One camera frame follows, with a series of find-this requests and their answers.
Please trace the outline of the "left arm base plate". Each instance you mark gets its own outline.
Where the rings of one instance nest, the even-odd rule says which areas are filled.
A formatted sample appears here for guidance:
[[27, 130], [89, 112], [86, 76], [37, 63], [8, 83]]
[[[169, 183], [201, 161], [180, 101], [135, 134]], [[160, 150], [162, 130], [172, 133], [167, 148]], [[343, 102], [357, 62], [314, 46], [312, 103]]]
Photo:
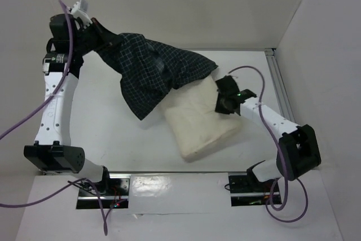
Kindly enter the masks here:
[[[104, 209], [128, 209], [130, 176], [111, 174], [108, 184], [103, 187], [96, 184]], [[75, 185], [78, 189], [76, 209], [99, 209], [98, 197], [95, 190], [87, 182]]]

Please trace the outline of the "cream white pillow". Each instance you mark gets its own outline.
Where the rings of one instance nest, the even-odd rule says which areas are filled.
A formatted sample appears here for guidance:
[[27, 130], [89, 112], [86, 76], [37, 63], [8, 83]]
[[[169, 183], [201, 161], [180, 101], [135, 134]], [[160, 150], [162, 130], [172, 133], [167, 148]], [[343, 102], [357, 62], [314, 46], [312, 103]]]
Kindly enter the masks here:
[[160, 103], [180, 155], [186, 162], [218, 151], [242, 128], [237, 117], [216, 113], [217, 97], [215, 80], [208, 76], [171, 90]]

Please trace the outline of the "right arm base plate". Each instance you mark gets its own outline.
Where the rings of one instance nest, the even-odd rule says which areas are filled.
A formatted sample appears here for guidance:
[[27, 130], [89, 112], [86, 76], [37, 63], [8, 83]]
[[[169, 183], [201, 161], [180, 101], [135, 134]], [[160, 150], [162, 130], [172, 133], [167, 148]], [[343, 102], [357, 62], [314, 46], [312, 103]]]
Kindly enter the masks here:
[[246, 173], [230, 173], [225, 190], [230, 193], [232, 207], [265, 205], [274, 180], [253, 182]]

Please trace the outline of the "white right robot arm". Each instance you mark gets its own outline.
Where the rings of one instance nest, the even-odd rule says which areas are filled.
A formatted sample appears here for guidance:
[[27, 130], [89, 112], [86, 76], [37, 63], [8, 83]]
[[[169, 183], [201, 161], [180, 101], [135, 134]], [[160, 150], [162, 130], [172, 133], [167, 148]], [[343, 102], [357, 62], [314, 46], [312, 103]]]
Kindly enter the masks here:
[[300, 126], [287, 120], [263, 104], [254, 92], [240, 90], [232, 76], [225, 76], [215, 83], [217, 113], [235, 113], [266, 128], [278, 144], [275, 158], [259, 162], [247, 170], [248, 189], [259, 191], [266, 181], [281, 177], [293, 181], [321, 164], [315, 131], [310, 125]]

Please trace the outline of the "dark checkered pillowcase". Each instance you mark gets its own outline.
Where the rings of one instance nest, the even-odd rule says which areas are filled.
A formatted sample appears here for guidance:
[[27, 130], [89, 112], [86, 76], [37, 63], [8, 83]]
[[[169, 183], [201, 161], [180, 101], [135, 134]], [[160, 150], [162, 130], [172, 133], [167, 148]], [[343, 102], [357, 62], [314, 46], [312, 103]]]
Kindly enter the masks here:
[[172, 89], [202, 80], [218, 67], [203, 55], [137, 33], [121, 33], [115, 45], [97, 53], [122, 76], [121, 94], [139, 120], [145, 119]]

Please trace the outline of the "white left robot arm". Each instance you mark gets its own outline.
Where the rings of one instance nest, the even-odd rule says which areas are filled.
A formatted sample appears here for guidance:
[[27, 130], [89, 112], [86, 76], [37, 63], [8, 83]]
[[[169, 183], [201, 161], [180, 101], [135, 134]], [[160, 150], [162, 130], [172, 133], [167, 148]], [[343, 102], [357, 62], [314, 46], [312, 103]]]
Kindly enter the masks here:
[[71, 144], [70, 120], [83, 57], [112, 46], [115, 34], [95, 18], [58, 14], [50, 19], [52, 38], [42, 61], [45, 106], [34, 143], [24, 147], [24, 156], [40, 171], [71, 174], [98, 195], [111, 190], [109, 171], [86, 159], [83, 148]]

